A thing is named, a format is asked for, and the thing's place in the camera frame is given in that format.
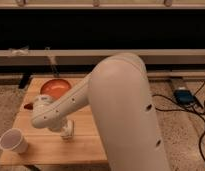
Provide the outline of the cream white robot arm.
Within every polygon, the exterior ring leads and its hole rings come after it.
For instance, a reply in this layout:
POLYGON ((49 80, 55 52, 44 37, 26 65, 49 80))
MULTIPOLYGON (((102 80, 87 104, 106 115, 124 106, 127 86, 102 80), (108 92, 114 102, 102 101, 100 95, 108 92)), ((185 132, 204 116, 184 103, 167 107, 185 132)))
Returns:
POLYGON ((136 54, 107 57, 57 100, 39 95, 31 123, 56 128, 89 106, 111 171, 170 171, 147 71, 136 54))

